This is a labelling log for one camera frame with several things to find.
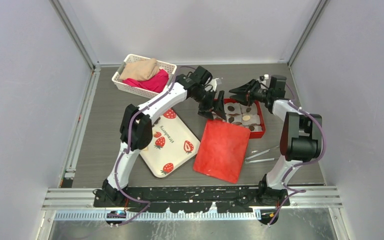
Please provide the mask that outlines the red box lid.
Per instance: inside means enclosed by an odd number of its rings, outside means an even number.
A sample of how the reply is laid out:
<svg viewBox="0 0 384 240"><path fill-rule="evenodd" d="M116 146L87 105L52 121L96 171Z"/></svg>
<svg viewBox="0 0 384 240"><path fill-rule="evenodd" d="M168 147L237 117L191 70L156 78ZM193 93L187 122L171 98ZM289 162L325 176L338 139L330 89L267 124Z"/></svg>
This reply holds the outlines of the red box lid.
<svg viewBox="0 0 384 240"><path fill-rule="evenodd" d="M236 184L245 159L251 131L220 120L208 120L193 170Z"/></svg>

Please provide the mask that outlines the white oval chocolate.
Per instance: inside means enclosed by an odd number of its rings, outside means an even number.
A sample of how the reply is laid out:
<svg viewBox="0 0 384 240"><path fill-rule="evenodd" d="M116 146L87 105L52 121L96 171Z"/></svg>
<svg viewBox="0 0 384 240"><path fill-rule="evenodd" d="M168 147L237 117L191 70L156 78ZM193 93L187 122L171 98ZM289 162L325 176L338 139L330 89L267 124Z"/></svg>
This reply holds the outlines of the white oval chocolate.
<svg viewBox="0 0 384 240"><path fill-rule="evenodd" d="M247 122L247 121L249 121L251 119L251 116L250 115L243 115L242 116L242 120L244 121L244 122Z"/></svg>

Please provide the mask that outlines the red chocolate box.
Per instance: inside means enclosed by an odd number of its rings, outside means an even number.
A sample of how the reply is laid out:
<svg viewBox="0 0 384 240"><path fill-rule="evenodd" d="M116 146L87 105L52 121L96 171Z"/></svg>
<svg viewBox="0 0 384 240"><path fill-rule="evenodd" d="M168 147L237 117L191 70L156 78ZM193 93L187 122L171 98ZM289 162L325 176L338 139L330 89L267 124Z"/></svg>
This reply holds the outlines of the red chocolate box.
<svg viewBox="0 0 384 240"><path fill-rule="evenodd" d="M212 113L213 119L250 130L250 139L261 139L266 132L260 104L255 101L250 106L242 105L234 99L224 99L225 119Z"/></svg>

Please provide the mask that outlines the dark heart chocolate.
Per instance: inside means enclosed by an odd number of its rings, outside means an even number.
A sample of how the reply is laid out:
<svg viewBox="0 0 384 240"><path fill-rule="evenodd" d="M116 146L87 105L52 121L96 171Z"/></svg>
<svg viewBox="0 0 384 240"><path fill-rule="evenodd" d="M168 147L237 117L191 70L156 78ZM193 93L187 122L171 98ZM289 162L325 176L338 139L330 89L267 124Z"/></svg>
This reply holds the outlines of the dark heart chocolate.
<svg viewBox="0 0 384 240"><path fill-rule="evenodd" d="M235 111L235 107L229 105L229 106L227 106L227 110L228 110L229 112L234 112L234 111Z"/></svg>

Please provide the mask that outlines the metal tongs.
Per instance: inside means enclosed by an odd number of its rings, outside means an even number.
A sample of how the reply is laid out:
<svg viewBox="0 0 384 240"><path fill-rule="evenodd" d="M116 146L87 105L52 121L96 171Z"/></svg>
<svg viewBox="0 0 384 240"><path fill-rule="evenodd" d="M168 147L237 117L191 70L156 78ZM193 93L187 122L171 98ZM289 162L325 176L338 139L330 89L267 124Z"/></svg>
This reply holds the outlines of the metal tongs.
<svg viewBox="0 0 384 240"><path fill-rule="evenodd" d="M277 158L275 158L275 157L258 158L258 157L261 157L267 153L273 152L274 150L276 150L278 148L279 148L279 146L275 146L275 147L269 148L267 150L261 151L259 153L256 153L254 155L248 156L244 159L244 163L245 164L255 164L255 163L265 163L265 162L274 161Z"/></svg>

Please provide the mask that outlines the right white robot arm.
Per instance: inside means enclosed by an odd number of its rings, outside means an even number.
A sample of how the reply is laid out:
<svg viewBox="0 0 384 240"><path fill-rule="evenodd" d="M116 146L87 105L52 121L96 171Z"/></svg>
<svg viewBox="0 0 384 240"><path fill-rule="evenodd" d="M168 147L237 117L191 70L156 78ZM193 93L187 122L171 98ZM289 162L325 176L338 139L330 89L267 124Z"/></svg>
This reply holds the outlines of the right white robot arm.
<svg viewBox="0 0 384 240"><path fill-rule="evenodd" d="M287 78L264 75L232 88L230 98L243 106L255 101L283 121L279 141L280 157L258 184L256 199L263 205L280 202L288 196L288 182L301 167L319 160L323 151L322 117L310 114L285 97Z"/></svg>

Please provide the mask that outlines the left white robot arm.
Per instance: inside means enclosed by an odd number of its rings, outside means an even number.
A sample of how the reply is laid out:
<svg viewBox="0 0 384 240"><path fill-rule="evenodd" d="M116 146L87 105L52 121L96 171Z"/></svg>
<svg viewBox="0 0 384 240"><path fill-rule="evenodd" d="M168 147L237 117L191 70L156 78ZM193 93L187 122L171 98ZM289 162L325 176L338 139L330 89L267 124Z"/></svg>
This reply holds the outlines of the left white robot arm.
<svg viewBox="0 0 384 240"><path fill-rule="evenodd" d="M102 183L103 199L113 206L121 206L134 163L141 150L153 138L152 126L158 118L175 105L191 98L198 103L198 115L211 120L213 115L226 119L224 110L225 91L218 90L220 80L199 65L188 74L180 74L166 89L150 100L126 107L120 125L120 149L110 175Z"/></svg>

